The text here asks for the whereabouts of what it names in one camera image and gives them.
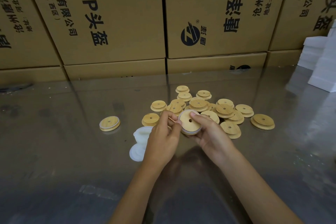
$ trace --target cardboard box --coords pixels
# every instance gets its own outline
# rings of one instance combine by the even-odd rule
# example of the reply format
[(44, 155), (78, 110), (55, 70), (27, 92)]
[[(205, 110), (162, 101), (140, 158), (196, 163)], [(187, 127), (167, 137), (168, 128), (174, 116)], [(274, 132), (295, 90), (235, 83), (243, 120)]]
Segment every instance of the cardboard box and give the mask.
[(165, 74), (165, 59), (64, 66), (70, 80)]
[(0, 69), (59, 66), (34, 0), (0, 0)]
[(302, 50), (268, 51), (264, 67), (297, 65)]
[(68, 78), (62, 67), (39, 67), (0, 70), (0, 85), (35, 82), (58, 82)]
[(327, 35), (335, 0), (284, 0), (269, 50), (301, 49), (306, 37)]
[(168, 56), (265, 52), (282, 0), (166, 0)]
[(167, 59), (168, 73), (262, 68), (266, 53), (222, 55), (187, 59)]
[(36, 0), (65, 65), (165, 57), (162, 0)]

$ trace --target metal table surface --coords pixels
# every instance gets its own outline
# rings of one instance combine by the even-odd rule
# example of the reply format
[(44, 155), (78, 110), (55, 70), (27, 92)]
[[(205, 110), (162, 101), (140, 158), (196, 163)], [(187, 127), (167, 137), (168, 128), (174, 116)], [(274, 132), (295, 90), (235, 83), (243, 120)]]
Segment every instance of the metal table surface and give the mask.
[[(40, 83), (0, 94), (0, 223), (105, 223), (139, 162), (129, 157), (154, 100), (178, 85), (209, 90), (271, 116), (271, 131), (240, 125), (235, 146), (305, 223), (336, 222), (336, 94), (301, 67)], [(104, 133), (99, 122), (118, 116)], [(181, 134), (152, 191), (146, 223), (250, 223), (232, 188)]]

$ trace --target forearm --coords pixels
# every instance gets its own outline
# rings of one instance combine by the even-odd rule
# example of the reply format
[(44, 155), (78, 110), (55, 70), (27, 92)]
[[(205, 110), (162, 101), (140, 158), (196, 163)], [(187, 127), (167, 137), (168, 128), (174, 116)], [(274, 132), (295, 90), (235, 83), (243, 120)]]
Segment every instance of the forearm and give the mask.
[(302, 223), (237, 149), (220, 168), (253, 223)]
[(149, 195), (161, 170), (142, 164), (135, 173), (109, 224), (141, 224)]

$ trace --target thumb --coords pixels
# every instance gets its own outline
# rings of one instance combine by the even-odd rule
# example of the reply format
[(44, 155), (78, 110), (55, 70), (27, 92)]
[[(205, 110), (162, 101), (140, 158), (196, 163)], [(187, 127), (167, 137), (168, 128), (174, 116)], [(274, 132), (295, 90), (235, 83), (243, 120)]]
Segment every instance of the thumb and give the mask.
[(175, 138), (178, 140), (180, 138), (181, 129), (182, 129), (181, 124), (175, 122), (174, 126), (172, 127), (172, 131), (169, 135), (169, 138)]
[(190, 113), (190, 117), (201, 124), (203, 127), (208, 127), (211, 125), (212, 120), (208, 120), (207, 118), (203, 117), (202, 115), (197, 115), (194, 112)]

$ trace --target left hand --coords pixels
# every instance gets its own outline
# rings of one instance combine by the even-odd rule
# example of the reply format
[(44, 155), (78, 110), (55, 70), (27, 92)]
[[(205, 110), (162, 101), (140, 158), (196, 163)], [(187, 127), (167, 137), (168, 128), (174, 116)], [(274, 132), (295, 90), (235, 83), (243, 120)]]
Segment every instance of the left hand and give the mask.
[(182, 128), (181, 123), (173, 112), (166, 110), (162, 112), (159, 123), (153, 127), (149, 135), (143, 165), (162, 171), (175, 154)]

